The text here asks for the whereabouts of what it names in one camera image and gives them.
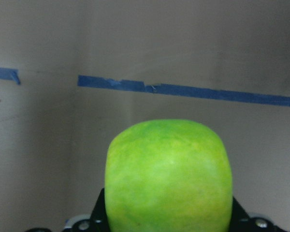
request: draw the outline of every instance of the bolt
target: bolt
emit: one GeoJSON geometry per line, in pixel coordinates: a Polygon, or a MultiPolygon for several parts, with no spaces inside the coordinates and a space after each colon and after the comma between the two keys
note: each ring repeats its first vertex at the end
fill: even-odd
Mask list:
{"type": "Polygon", "coordinates": [[[89,222],[88,221],[83,221],[81,224],[78,225],[78,229],[80,231],[85,231],[89,228],[89,222]]]}
{"type": "Polygon", "coordinates": [[[266,220],[262,219],[262,218],[258,218],[255,221],[256,225],[260,228],[266,228],[267,227],[267,222],[266,220]]]}

